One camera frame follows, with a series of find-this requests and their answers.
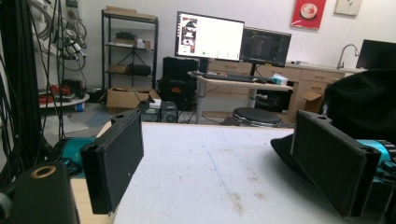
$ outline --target faucet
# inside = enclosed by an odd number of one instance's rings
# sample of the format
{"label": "faucet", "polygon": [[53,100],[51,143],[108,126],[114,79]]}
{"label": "faucet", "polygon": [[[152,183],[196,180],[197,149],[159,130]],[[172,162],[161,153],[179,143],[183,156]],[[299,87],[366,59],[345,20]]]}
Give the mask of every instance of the faucet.
{"label": "faucet", "polygon": [[341,61],[342,61],[342,59],[343,59],[344,51],[345,51],[346,48],[349,47],[349,46],[353,46],[353,47],[355,48],[355,56],[356,56],[356,57],[359,56],[358,48],[357,48],[355,45],[353,45],[353,44],[348,44],[348,45],[346,45],[346,46],[343,48],[343,50],[341,51],[340,61],[338,61],[337,69],[340,69],[340,68],[343,68],[343,67],[344,67],[344,62],[341,63]]}

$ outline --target table surface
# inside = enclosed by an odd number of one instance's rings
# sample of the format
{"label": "table surface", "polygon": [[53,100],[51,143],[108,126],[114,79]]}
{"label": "table surface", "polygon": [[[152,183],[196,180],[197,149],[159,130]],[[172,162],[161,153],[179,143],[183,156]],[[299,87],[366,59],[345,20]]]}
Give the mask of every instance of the table surface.
{"label": "table surface", "polygon": [[219,79],[210,79],[204,78],[201,76],[197,76],[198,81],[203,81],[205,83],[211,85],[220,85],[220,86],[228,86],[228,87],[246,87],[256,90],[268,90],[268,91],[292,91],[293,87],[290,86],[279,86],[274,84],[262,84],[255,82],[238,82],[238,81],[229,81],[229,80],[219,80]]}
{"label": "table surface", "polygon": [[144,122],[145,156],[114,223],[383,223],[339,217],[295,174],[270,144],[292,132]]}

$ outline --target office chair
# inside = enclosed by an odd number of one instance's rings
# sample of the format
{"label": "office chair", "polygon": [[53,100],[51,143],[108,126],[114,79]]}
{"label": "office chair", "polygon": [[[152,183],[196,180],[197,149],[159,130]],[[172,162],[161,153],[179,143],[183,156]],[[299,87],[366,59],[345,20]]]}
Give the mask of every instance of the office chair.
{"label": "office chair", "polygon": [[279,128],[282,125],[282,119],[276,113],[259,108],[236,108],[233,118],[244,126]]}

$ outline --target keyboard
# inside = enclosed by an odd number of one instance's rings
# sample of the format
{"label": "keyboard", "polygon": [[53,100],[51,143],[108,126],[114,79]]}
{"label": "keyboard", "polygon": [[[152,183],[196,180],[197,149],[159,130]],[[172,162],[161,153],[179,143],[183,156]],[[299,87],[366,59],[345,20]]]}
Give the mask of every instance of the keyboard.
{"label": "keyboard", "polygon": [[202,77],[208,78],[208,79],[250,82],[250,83],[253,83],[253,82],[267,83],[270,81],[270,78],[268,78],[268,77],[251,77],[251,76],[244,76],[244,75],[238,75],[238,74],[227,74],[227,77],[226,77],[226,76],[218,76],[215,74],[203,73]]}

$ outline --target red sign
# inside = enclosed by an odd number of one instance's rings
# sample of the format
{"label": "red sign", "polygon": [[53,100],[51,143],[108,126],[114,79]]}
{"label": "red sign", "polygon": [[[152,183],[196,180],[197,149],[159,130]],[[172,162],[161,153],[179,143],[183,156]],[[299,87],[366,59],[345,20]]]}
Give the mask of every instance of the red sign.
{"label": "red sign", "polygon": [[319,29],[326,0],[296,0],[291,26]]}

